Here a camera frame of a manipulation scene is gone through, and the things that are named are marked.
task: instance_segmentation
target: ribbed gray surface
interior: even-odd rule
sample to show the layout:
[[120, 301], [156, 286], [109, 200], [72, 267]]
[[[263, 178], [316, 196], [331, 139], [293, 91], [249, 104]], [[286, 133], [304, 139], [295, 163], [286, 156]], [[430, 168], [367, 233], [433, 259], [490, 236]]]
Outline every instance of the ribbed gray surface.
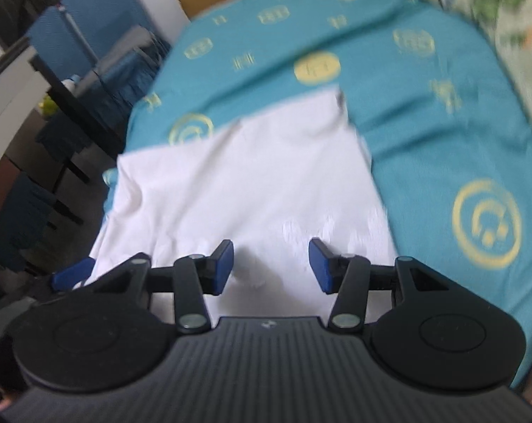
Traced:
[[433, 396], [382, 373], [357, 338], [315, 318], [223, 319], [181, 338], [142, 380], [91, 397], [31, 390], [13, 423], [519, 423], [532, 408], [506, 388]]

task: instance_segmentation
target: yellow circle pattern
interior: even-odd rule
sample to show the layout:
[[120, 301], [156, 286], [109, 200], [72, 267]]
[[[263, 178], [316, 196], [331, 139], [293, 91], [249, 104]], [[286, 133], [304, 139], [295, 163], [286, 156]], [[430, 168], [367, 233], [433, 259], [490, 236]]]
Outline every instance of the yellow circle pattern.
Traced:
[[201, 140], [213, 135], [213, 121], [204, 114], [189, 113], [176, 121], [168, 141], [171, 145]]
[[340, 75], [340, 60], [332, 52], [313, 52], [295, 63], [295, 77], [306, 86], [328, 83]]
[[[464, 224], [462, 214], [469, 212], [471, 221]], [[484, 226], [485, 215], [495, 218], [496, 228]], [[452, 227], [466, 257], [481, 267], [505, 268], [519, 255], [522, 245], [519, 207], [511, 193], [492, 180], [476, 180], [462, 187], [454, 201]], [[503, 251], [495, 252], [493, 245], [498, 241], [505, 246]]]

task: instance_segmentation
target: chair leg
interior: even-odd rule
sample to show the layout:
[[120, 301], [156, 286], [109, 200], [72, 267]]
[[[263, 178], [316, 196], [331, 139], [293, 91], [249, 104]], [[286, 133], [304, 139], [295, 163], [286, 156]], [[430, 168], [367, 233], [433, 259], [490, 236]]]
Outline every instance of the chair leg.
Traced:
[[73, 223], [76, 223], [78, 226], [81, 226], [84, 223], [84, 220], [79, 216], [76, 216], [72, 211], [61, 201], [57, 200], [53, 205], [54, 211], [61, 214], [64, 217], [67, 217]]
[[49, 275], [46, 270], [37, 267], [29, 261], [25, 262], [25, 272], [29, 275], [32, 275], [33, 277]]
[[64, 165], [68, 170], [70, 170], [70, 172], [74, 173], [74, 175], [76, 175], [82, 183], [88, 184], [90, 182], [89, 176], [82, 172], [80, 168], [77, 167], [76, 164], [74, 164], [70, 159], [66, 159]]
[[53, 186], [53, 189], [51, 191], [53, 194], [56, 194], [56, 191], [60, 187], [60, 184], [62, 182], [62, 178], [64, 178], [64, 174], [65, 173], [66, 173], [66, 165], [63, 164], [62, 165], [62, 169], [58, 173], [58, 176], [56, 177], [56, 181], [54, 182], [54, 186]]

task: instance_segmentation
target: white cloth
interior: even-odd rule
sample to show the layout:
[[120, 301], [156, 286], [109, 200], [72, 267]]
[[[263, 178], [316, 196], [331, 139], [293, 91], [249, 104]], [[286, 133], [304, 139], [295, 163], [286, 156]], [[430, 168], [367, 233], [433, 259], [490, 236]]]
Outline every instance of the white cloth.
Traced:
[[[391, 265], [385, 211], [340, 91], [331, 87], [271, 106], [215, 135], [118, 159], [118, 186], [91, 256], [89, 281], [137, 252], [153, 267], [208, 256], [225, 238], [235, 266], [223, 295], [206, 296], [220, 316], [325, 320], [335, 300], [321, 292], [307, 246], [320, 237], [339, 253]], [[152, 311], [172, 321], [170, 298]], [[368, 320], [390, 309], [389, 294]]]

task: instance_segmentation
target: blue blanket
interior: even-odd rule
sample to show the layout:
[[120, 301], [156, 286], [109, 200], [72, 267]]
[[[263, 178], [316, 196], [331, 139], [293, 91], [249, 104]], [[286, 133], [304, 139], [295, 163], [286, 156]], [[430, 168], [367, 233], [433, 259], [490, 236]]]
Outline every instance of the blue blanket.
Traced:
[[485, 38], [418, 0], [239, 0], [185, 31], [127, 151], [338, 83], [400, 254], [511, 313], [532, 364], [532, 130]]

